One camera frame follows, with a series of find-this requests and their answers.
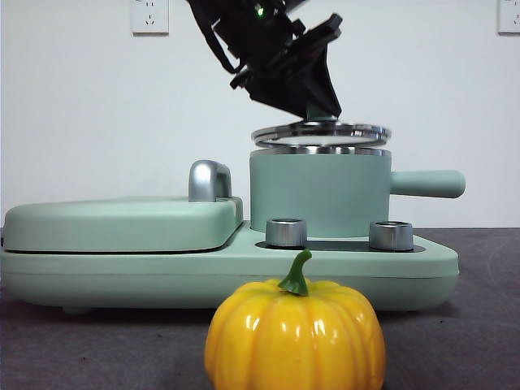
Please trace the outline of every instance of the black robotic arm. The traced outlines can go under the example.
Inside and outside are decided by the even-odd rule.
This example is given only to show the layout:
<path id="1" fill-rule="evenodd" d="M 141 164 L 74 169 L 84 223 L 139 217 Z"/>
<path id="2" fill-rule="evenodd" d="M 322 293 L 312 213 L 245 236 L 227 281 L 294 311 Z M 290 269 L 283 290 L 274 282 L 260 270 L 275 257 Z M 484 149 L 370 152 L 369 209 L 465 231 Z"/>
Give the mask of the black robotic arm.
<path id="1" fill-rule="evenodd" d="M 327 68 L 327 45 L 340 35 L 333 14 L 306 31 L 288 13 L 305 0 L 188 0 L 206 42 L 224 69 L 235 74 L 231 86 L 251 99 L 304 119 L 337 117 L 340 104 Z M 233 67 L 217 39 L 239 59 Z"/>

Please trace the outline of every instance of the electrical outlet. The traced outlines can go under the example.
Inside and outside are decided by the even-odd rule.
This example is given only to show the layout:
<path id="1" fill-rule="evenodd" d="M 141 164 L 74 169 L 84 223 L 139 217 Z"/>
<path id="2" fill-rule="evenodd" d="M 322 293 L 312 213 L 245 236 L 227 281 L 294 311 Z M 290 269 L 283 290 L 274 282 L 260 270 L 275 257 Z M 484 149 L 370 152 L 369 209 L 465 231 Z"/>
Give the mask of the electrical outlet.
<path id="1" fill-rule="evenodd" d="M 134 34 L 169 33 L 169 0 L 131 0 Z"/>
<path id="2" fill-rule="evenodd" d="M 520 34 L 520 0 L 498 0 L 498 33 Z"/>

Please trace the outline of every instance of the mint green pot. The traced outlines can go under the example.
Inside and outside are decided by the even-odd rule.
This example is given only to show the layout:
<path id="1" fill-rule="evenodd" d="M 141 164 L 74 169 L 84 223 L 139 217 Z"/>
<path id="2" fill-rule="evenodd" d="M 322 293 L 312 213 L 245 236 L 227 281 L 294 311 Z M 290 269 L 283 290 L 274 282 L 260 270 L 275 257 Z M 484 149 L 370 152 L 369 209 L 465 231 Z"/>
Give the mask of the mint green pot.
<path id="1" fill-rule="evenodd" d="M 260 149 L 249 166 L 251 228 L 298 218 L 309 237 L 368 236 L 371 222 L 388 220 L 391 193 L 458 197 L 466 186 L 457 171 L 391 172 L 392 155 L 382 149 Z"/>

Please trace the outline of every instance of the mint green cooking appliance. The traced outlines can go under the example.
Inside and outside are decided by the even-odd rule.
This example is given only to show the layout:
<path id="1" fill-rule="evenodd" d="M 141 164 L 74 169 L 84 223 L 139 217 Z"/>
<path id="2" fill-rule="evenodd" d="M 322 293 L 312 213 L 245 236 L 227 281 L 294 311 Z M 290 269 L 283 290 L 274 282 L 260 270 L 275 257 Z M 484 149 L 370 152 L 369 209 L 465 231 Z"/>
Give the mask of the mint green cooking appliance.
<path id="1" fill-rule="evenodd" d="M 264 149 L 250 158 L 251 222 L 230 171 L 208 160 L 192 165 L 187 197 L 15 207 L 3 229 L 2 282 L 23 301 L 70 313 L 209 308 L 245 282 L 283 277 L 306 246 L 314 255 L 306 275 L 354 287 L 377 310 L 439 305 L 457 282 L 457 253 L 388 221 L 388 199 L 457 197 L 464 177 L 392 172 L 391 154 L 371 147 L 388 137 L 323 122 L 255 132 Z"/>

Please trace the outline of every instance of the yellow pumpkin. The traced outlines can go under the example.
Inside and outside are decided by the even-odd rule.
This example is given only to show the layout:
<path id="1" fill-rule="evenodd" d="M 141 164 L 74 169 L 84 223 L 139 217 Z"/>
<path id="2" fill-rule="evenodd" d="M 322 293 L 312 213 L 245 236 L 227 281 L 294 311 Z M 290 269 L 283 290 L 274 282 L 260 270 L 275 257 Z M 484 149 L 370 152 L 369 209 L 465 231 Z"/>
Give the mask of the yellow pumpkin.
<path id="1" fill-rule="evenodd" d="M 298 254 L 289 275 L 238 288 L 216 311 L 206 372 L 216 390 L 376 390 L 384 338 L 370 302 L 331 281 L 305 280 Z"/>

